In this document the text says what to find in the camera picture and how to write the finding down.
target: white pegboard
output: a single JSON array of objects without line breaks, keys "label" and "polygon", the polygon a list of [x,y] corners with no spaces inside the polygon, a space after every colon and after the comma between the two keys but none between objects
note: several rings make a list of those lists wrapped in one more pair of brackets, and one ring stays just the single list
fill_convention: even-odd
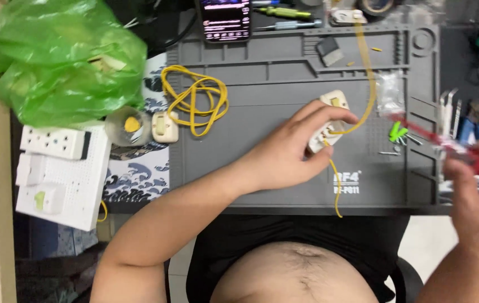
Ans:
[{"label": "white pegboard", "polygon": [[63,209],[58,215],[49,215],[34,208],[36,187],[20,187],[16,211],[48,221],[90,231],[95,228],[102,191],[105,184],[111,142],[103,122],[81,125],[81,130],[91,132],[88,158],[67,160],[46,158],[43,183],[65,186]]}]

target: plastic bag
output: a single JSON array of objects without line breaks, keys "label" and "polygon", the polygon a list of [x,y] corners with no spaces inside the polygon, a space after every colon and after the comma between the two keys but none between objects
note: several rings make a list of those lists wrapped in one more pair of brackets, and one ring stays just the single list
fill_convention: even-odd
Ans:
[{"label": "plastic bag", "polygon": [[0,100],[23,124],[142,108],[145,61],[144,42],[101,0],[13,0],[0,10]]},{"label": "plastic bag", "polygon": [[400,90],[401,86],[401,70],[376,75],[378,114],[380,116],[404,113],[404,93]]}]

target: pliers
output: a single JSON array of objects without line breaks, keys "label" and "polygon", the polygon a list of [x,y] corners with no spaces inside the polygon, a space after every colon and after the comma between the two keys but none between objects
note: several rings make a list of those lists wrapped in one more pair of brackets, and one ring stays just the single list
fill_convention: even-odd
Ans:
[{"label": "pliers", "polygon": [[469,103],[468,115],[464,117],[460,124],[460,131],[457,141],[460,145],[467,145],[469,136],[475,135],[475,139],[479,140],[479,100],[473,99]]}]

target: green screwdriver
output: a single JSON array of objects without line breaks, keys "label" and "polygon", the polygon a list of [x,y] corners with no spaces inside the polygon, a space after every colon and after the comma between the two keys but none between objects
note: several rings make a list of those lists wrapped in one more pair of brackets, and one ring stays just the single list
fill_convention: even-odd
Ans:
[{"label": "green screwdriver", "polygon": [[293,19],[307,19],[310,20],[312,13],[288,8],[276,8],[268,6],[266,8],[256,8],[255,11],[264,13],[267,16],[285,17]]}]

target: phone screen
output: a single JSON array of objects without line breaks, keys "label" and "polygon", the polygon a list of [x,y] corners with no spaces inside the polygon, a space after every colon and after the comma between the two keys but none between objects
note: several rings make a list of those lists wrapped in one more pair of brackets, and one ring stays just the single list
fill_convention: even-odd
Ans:
[{"label": "phone screen", "polygon": [[200,0],[204,36],[209,42],[251,37],[251,0]]}]

